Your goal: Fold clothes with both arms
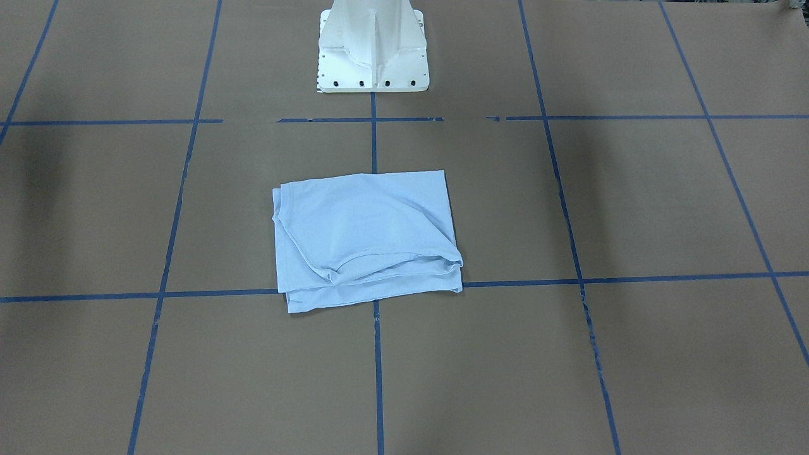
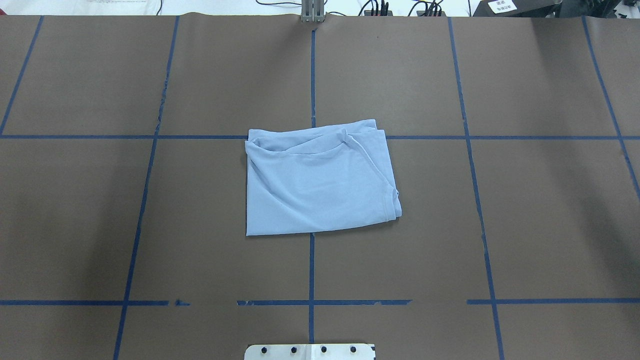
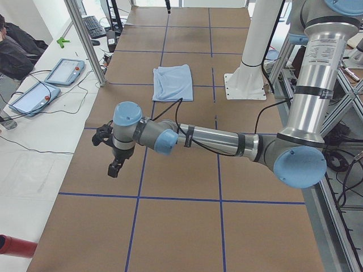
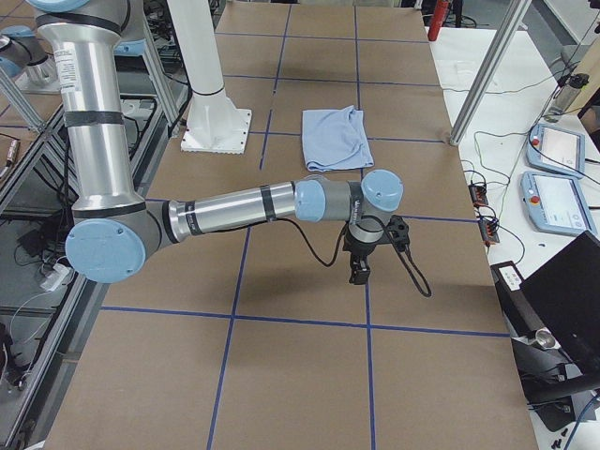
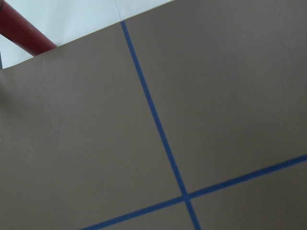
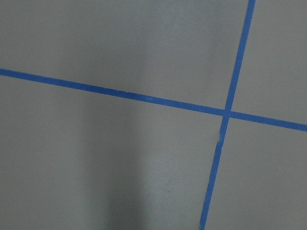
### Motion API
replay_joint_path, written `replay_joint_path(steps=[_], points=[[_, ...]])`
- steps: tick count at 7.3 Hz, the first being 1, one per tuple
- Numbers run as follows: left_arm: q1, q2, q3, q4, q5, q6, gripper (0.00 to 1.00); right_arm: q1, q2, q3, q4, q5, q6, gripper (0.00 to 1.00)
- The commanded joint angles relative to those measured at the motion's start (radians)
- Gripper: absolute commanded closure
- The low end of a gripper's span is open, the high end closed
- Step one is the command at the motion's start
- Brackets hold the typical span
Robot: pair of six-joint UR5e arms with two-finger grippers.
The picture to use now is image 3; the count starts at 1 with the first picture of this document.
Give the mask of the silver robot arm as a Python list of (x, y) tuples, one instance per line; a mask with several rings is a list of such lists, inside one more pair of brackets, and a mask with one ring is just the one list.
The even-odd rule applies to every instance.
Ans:
[(323, 119), (347, 41), (358, 33), (361, 1), (293, 1), (288, 40), (306, 45), (287, 122), (277, 133), (252, 131), (252, 115), (265, 102), (261, 67), (277, 26), (281, 1), (258, 1), (237, 69), (227, 74), (216, 106), (215, 129), (183, 124), (176, 117), (146, 117), (123, 101), (115, 108), (106, 143), (114, 156), (108, 174), (116, 177), (135, 145), (168, 155), (174, 146), (199, 147), (218, 155), (245, 157), (266, 166), (283, 183), (308, 188), (325, 175)]

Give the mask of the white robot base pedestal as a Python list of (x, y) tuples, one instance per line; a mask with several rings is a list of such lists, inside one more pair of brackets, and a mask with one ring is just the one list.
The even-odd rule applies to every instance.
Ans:
[(267, 99), (262, 68), (284, 3), (279, 0), (256, 1), (240, 66), (234, 73), (224, 75), (228, 100)]

